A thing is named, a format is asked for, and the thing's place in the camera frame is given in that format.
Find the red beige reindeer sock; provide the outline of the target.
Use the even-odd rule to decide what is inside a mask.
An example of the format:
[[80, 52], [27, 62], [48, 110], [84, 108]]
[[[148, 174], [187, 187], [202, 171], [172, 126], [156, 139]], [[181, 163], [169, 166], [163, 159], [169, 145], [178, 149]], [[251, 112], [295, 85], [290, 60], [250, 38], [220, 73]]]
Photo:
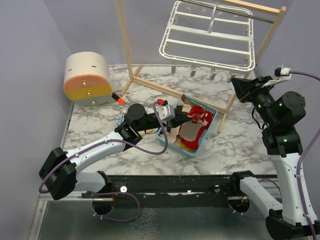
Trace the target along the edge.
[[207, 125], [208, 122], [205, 119], [207, 114], [205, 112], [201, 114], [194, 112], [189, 115], [192, 116], [193, 120], [189, 122], [185, 122], [182, 125], [179, 131], [179, 135], [182, 139], [188, 142], [193, 142], [196, 140], [200, 129]]

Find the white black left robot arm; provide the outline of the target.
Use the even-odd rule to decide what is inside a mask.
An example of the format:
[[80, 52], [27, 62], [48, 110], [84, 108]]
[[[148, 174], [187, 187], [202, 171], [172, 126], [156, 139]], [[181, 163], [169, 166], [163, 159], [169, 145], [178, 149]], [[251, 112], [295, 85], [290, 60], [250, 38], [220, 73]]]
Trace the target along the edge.
[[39, 170], [42, 182], [39, 193], [49, 193], [54, 200], [60, 200], [74, 191], [87, 191], [103, 198], [111, 190], [111, 181], [103, 171], [84, 172], [84, 169], [94, 163], [130, 148], [138, 149], [151, 155], [161, 155], [158, 152], [146, 150], [137, 144], [142, 140], [140, 131], [176, 128], [192, 121], [192, 116], [175, 109], [167, 101], [161, 99], [153, 103], [153, 113], [147, 113], [139, 103], [132, 104], [124, 121], [107, 136], [85, 146], [64, 151], [61, 147], [53, 149]]

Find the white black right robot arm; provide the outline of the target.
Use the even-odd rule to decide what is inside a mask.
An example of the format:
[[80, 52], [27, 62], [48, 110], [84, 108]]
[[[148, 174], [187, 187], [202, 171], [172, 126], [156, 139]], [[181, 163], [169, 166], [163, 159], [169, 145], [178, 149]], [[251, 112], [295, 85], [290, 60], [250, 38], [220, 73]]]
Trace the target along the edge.
[[308, 196], [302, 165], [305, 151], [295, 124], [306, 116], [305, 98], [288, 91], [274, 100], [270, 90], [276, 84], [271, 76], [254, 80], [232, 77], [236, 97], [241, 103], [252, 103], [265, 128], [262, 141], [276, 170], [281, 193], [277, 201], [250, 171], [234, 172], [229, 189], [236, 195], [245, 194], [265, 219], [274, 240], [286, 240], [320, 233], [320, 221]]

